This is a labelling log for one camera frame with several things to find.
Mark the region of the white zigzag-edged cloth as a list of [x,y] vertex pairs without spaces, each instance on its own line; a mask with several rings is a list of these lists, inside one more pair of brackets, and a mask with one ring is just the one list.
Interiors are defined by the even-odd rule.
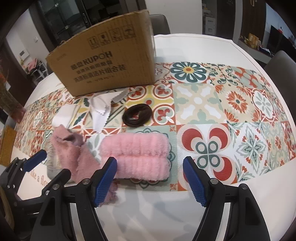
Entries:
[[102,131],[111,113],[111,103],[118,103],[127,94],[128,88],[125,88],[121,91],[99,94],[89,99],[93,130],[98,133]]

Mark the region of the golden box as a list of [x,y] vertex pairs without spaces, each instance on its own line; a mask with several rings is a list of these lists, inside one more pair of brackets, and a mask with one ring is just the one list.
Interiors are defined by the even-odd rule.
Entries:
[[0,164],[5,167],[11,162],[11,154],[16,134],[17,132],[10,126],[6,126],[1,130]]

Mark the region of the pink fleece cloth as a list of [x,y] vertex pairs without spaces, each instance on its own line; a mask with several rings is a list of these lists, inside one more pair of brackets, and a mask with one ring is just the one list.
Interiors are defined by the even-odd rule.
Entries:
[[61,167],[70,170],[71,180],[75,183],[91,178],[96,170],[103,167],[90,152],[83,136],[70,132],[63,125],[55,128],[50,140]]

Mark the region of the glass vase with dried flowers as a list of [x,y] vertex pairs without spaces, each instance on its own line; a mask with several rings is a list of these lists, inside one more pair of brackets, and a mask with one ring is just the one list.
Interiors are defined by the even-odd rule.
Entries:
[[6,89],[6,78],[1,74],[1,108],[17,123],[21,123],[26,109]]

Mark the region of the pink fluffy folded towel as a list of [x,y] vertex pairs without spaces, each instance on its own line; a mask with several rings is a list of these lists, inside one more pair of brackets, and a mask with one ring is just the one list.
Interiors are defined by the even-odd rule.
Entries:
[[119,133],[100,144],[101,161],[117,160],[116,179],[162,181],[170,176],[170,142],[163,133]]

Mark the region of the colourful patterned table runner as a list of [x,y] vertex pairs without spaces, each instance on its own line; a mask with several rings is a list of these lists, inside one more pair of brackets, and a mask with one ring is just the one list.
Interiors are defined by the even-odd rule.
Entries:
[[163,133],[170,140],[170,176],[163,181],[121,179],[120,188],[185,191],[182,160],[225,184],[266,174],[295,159],[291,122],[270,82],[260,72],[223,64],[158,63],[155,83],[132,86],[100,133],[92,128],[91,94],[73,97],[60,88],[27,106],[16,126],[15,147],[26,155],[47,151],[43,171],[30,175],[46,185],[60,169],[50,137],[52,119],[66,104],[80,106],[69,129],[78,132],[97,161],[102,140],[118,133]]

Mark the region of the white shelf rack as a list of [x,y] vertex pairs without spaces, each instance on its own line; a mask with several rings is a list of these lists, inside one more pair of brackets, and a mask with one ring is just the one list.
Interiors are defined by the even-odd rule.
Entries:
[[41,60],[34,58],[29,62],[25,68],[25,71],[30,77],[35,85],[38,85],[43,79],[45,79],[49,73],[48,69]]

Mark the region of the white intercom panel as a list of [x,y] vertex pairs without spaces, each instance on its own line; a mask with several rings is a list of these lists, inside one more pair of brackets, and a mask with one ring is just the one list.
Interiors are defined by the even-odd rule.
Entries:
[[20,58],[24,61],[25,59],[27,59],[27,57],[29,57],[29,53],[27,52],[26,49],[23,49],[22,51],[20,51],[19,56]]

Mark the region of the brown cardboard box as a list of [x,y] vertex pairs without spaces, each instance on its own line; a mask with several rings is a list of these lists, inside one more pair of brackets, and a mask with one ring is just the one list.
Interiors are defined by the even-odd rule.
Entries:
[[72,96],[154,83],[148,10],[93,25],[56,47],[46,61]]

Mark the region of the grey chair right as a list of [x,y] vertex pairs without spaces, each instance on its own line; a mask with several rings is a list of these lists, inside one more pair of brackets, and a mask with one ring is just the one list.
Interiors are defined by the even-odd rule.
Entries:
[[277,52],[264,70],[282,95],[295,94],[295,61],[286,52]]

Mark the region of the glass sliding door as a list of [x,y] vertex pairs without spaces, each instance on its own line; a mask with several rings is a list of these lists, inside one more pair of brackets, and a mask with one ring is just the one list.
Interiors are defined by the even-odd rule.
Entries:
[[59,45],[97,23],[147,6],[142,0],[45,0],[38,1],[38,8],[54,44]]

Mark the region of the low tv cabinet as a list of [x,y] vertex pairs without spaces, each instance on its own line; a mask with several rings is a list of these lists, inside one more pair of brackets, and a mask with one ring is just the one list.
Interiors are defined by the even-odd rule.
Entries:
[[237,45],[241,47],[244,51],[246,51],[248,54],[250,54],[250,56],[256,61],[260,61],[264,64],[267,64],[271,60],[271,57],[269,57],[267,54],[264,54],[257,49],[249,47],[241,40],[238,40]]

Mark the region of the black television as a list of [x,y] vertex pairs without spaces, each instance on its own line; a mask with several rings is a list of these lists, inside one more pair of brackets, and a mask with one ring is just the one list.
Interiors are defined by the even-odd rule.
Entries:
[[286,52],[293,60],[295,60],[295,47],[293,46],[292,42],[274,26],[271,26],[270,29],[267,48],[274,55],[278,51],[282,50]]

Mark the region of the grey chair behind table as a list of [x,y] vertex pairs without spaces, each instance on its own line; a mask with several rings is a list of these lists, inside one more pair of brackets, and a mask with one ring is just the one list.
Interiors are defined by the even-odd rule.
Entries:
[[162,14],[150,15],[153,34],[155,35],[169,35],[170,27],[167,18]]

